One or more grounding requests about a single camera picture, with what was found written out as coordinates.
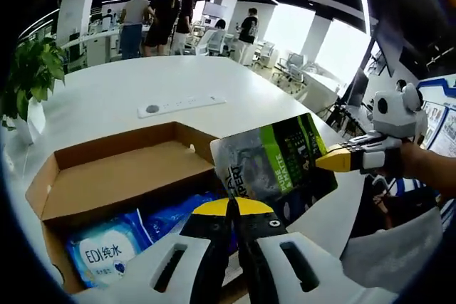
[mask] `floor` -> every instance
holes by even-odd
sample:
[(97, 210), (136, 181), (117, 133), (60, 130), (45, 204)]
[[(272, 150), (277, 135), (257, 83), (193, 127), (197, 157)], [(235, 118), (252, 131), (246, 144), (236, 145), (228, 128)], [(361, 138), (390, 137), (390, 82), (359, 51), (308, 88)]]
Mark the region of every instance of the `floor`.
[(260, 68), (259, 66), (253, 65), (252, 69), (255, 73), (261, 77), (267, 79), (269, 82), (275, 84), (277, 87), (282, 89), (285, 93), (293, 96), (294, 98), (304, 89), (304, 85), (298, 82), (289, 82), (277, 68)]

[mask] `power outlet strip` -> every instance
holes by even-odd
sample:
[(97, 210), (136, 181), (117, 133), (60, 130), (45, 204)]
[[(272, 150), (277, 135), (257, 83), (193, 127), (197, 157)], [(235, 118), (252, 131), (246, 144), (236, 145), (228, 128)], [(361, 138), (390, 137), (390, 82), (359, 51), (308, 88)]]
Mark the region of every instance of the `power outlet strip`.
[(177, 112), (178, 110), (189, 110), (190, 108), (205, 107), (226, 103), (225, 99), (216, 98), (215, 96), (203, 96), (199, 98), (187, 98), (181, 101), (168, 103), (150, 103), (149, 105), (138, 108), (138, 117), (151, 117), (165, 113)]

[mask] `green leaves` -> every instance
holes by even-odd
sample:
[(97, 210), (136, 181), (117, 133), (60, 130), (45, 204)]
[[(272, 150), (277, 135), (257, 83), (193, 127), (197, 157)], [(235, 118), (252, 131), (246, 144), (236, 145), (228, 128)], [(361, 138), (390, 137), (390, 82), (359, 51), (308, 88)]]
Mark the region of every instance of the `green leaves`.
[(27, 114), (29, 112), (29, 99), (27, 98), (25, 90), (20, 89), (17, 92), (16, 105), (19, 117), (21, 117), (22, 120), (27, 121)]
[(40, 88), (40, 87), (35, 87), (30, 89), (31, 94), (37, 101), (40, 103), (41, 101), (47, 101), (48, 100), (48, 88)]
[(27, 120), (32, 96), (39, 102), (46, 101), (48, 89), (53, 93), (56, 80), (65, 84), (64, 57), (64, 51), (52, 38), (21, 43), (11, 62), (8, 82), (0, 94), (3, 114)]

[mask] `white shirt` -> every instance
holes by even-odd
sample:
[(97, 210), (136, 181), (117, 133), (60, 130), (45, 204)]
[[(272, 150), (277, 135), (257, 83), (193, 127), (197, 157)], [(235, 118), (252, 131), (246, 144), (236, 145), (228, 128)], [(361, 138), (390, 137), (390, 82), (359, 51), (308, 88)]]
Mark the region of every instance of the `white shirt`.
[(420, 136), (426, 136), (428, 130), (428, 115), (424, 110), (419, 110), (415, 114), (416, 117), (416, 128), (415, 128), (415, 139), (413, 142), (417, 142), (420, 139)]
[(125, 4), (124, 10), (127, 12), (123, 21), (124, 25), (141, 24), (144, 19), (144, 10), (149, 6), (147, 0), (130, 0)]

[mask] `white vase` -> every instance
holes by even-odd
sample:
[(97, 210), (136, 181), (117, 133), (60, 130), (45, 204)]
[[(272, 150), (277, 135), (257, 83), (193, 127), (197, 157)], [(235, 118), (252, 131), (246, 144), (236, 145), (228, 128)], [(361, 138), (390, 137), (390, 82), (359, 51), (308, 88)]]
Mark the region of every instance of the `white vase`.
[(33, 144), (41, 136), (46, 125), (43, 105), (35, 98), (31, 98), (28, 102), (27, 121), (18, 116), (17, 119), (13, 119), (13, 123), (21, 139), (28, 145)]

